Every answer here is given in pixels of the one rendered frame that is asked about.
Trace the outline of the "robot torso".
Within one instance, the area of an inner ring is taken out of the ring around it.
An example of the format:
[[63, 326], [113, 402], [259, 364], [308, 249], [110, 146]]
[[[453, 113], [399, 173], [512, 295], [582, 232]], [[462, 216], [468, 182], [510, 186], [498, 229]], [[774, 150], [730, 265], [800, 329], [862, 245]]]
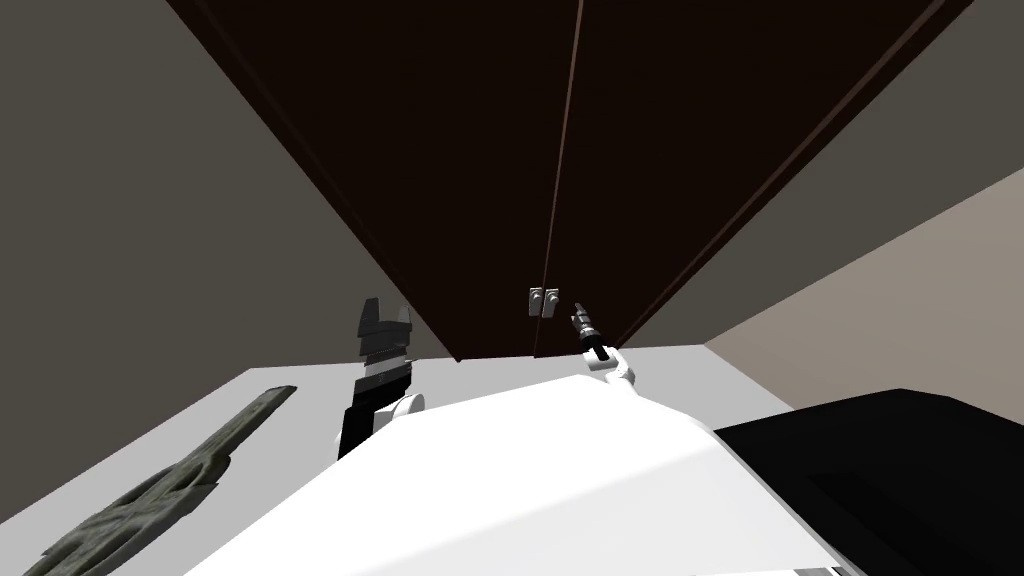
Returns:
[[835, 565], [708, 426], [573, 375], [393, 420], [186, 576], [771, 576]]

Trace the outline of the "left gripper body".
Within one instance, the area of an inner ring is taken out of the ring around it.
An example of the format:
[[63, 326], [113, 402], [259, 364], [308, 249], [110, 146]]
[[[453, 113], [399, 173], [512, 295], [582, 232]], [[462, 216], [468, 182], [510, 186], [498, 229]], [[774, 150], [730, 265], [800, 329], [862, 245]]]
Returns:
[[412, 324], [400, 321], [361, 322], [359, 357], [370, 359], [375, 354], [406, 348], [410, 343]]

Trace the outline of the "dark brown cupboard door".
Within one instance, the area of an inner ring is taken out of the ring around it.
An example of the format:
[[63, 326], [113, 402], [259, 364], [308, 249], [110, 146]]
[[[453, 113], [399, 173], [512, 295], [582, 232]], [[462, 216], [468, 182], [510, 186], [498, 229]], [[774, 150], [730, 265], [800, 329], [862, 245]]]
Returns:
[[534, 353], [623, 345], [972, 0], [584, 0]]
[[534, 354], [578, 0], [167, 3], [449, 354]]

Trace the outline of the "grey-green long flat object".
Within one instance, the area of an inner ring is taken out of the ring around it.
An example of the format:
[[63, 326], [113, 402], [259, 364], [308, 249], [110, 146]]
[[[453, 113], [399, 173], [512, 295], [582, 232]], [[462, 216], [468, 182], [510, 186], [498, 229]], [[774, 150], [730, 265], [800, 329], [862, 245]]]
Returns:
[[70, 530], [23, 576], [111, 574], [191, 513], [218, 486], [231, 454], [296, 390], [286, 385], [260, 394], [179, 462]]

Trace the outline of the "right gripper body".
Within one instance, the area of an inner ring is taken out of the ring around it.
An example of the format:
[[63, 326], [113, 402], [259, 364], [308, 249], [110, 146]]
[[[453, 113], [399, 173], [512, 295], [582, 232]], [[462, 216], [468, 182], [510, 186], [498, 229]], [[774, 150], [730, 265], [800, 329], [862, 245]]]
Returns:
[[601, 333], [594, 327], [589, 314], [580, 303], [575, 303], [575, 313], [571, 316], [571, 323], [583, 347], [603, 346]]

